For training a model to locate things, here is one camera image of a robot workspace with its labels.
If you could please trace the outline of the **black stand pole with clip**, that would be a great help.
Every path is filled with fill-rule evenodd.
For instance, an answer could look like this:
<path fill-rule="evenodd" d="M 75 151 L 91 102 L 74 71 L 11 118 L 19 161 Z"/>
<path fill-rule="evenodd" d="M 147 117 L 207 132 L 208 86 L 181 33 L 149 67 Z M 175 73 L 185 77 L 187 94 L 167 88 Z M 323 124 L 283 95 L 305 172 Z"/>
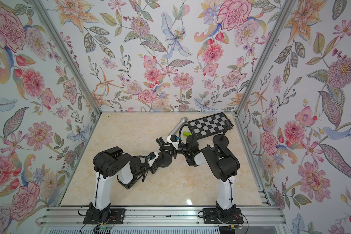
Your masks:
<path fill-rule="evenodd" d="M 232 122 L 230 120 L 224 121 L 224 126 L 223 126 L 224 131 L 222 133 L 222 138 L 224 138 L 227 131 L 232 130 L 233 127 L 234 127 L 234 125 L 232 124 Z"/>

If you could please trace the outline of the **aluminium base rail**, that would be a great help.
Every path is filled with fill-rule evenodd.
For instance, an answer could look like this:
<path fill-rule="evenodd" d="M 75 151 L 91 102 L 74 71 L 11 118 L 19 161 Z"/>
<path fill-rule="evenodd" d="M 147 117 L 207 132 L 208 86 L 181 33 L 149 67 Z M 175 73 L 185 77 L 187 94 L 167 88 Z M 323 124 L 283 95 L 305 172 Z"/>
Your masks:
<path fill-rule="evenodd" d="M 40 234 L 288 234 L 283 213 L 276 207 L 246 206 L 222 222 L 212 207 L 113 206 L 106 222 L 87 217 L 87 208 L 47 208 L 36 219 Z"/>

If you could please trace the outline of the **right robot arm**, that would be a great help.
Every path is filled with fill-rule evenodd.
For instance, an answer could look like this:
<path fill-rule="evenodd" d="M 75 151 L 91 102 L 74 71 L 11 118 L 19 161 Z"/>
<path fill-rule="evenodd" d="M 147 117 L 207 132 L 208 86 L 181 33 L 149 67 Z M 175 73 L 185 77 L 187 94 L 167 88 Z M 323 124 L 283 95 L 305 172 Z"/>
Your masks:
<path fill-rule="evenodd" d="M 175 158 L 178 153 L 184 155 L 190 166 L 198 167 L 208 164 L 212 174 L 218 180 L 218 197 L 215 210 L 211 214 L 211 221 L 229 223 L 231 220 L 239 221 L 238 208 L 234 204 L 234 182 L 240 168 L 240 162 L 228 149 L 229 140 L 226 132 L 232 129 L 230 121 L 225 121 L 222 134 L 213 137 L 213 146 L 207 145 L 200 149 L 196 134 L 186 138 L 184 143 L 181 137 L 170 135 L 166 141 L 156 139 L 160 147 L 160 154 L 166 160 Z"/>

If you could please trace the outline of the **black round stand base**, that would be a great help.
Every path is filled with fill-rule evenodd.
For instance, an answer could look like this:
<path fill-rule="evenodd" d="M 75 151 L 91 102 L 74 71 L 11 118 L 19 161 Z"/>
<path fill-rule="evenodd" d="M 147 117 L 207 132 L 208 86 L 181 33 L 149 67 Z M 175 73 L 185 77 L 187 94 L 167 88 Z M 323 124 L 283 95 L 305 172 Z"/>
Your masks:
<path fill-rule="evenodd" d="M 213 144 L 227 147 L 229 145 L 229 140 L 225 135 L 217 134 L 213 137 Z"/>

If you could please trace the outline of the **black checkered chess box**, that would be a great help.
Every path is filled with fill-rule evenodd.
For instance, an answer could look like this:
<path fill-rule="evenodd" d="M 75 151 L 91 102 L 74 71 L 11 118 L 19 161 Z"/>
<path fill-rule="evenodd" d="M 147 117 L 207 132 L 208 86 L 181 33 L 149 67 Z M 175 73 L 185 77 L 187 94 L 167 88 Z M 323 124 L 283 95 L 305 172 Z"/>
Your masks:
<path fill-rule="evenodd" d="M 225 113 L 220 112 L 196 120 L 188 121 L 187 125 L 197 140 L 223 133 L 224 121 L 230 120 Z"/>

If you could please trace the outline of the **silver microphone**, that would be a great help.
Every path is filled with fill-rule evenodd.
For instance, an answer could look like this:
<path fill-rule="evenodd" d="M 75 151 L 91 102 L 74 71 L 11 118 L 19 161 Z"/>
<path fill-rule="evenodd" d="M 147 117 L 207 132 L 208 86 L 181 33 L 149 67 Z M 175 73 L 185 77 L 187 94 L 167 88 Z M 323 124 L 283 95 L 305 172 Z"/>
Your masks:
<path fill-rule="evenodd" d="M 186 124 L 188 121 L 187 117 L 183 117 L 180 119 L 179 123 L 174 127 L 174 129 L 168 134 L 169 136 L 175 135 L 182 125 Z"/>

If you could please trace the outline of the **green cylinder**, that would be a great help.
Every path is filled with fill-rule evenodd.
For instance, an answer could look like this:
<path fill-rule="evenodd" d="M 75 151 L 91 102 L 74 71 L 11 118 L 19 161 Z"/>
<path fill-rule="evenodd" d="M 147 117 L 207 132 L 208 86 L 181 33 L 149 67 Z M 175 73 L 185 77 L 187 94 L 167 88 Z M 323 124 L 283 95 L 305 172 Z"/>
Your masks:
<path fill-rule="evenodd" d="M 184 136 L 186 136 L 186 137 L 187 137 L 187 136 L 191 136 L 191 135 L 192 135 L 190 132 L 186 132 L 186 131 L 185 131 L 185 132 L 183 132 L 182 134 L 183 134 Z"/>

